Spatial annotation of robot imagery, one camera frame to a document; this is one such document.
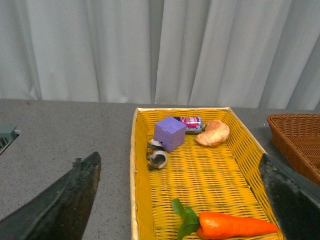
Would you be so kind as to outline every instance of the brown wicker basket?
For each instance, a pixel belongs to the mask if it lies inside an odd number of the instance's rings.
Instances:
[[[320,185],[320,114],[273,114],[267,121],[272,141],[293,168]]]

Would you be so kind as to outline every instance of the yellow wicker basket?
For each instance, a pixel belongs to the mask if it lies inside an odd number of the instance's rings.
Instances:
[[[184,143],[168,153],[161,170],[148,171],[147,142],[155,123],[168,116],[219,119],[230,127],[227,141],[205,147],[186,134]],[[264,149],[229,107],[137,108],[132,122],[130,152],[131,239],[176,240],[182,224],[171,201],[179,198],[198,215],[203,211],[255,217],[277,224],[259,173]],[[196,232],[184,239],[200,240]],[[276,233],[230,239],[282,240]]]

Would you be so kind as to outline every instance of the gray countertop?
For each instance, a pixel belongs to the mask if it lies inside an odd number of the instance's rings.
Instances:
[[[130,239],[130,136],[137,107],[178,106],[0,99],[0,124],[17,125],[21,131],[0,155],[0,219],[68,172],[75,158],[97,151],[101,156],[101,176],[83,239]],[[265,151],[285,163],[272,143],[267,116],[311,112],[238,107],[232,110]]]

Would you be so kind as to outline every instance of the carrot leaves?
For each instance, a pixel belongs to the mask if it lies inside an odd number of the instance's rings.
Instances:
[[[193,233],[200,227],[199,218],[190,207],[184,207],[179,198],[175,198],[171,202],[173,211],[181,215],[183,223],[178,231],[177,240],[182,240],[185,236]]]

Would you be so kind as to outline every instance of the small figurine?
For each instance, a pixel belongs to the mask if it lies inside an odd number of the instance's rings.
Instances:
[[[164,147],[161,145],[162,142],[151,139],[151,144],[148,143],[148,148],[153,149],[153,153],[147,155],[147,158],[150,160],[148,164],[148,169],[162,169],[168,162],[168,156],[165,152]]]

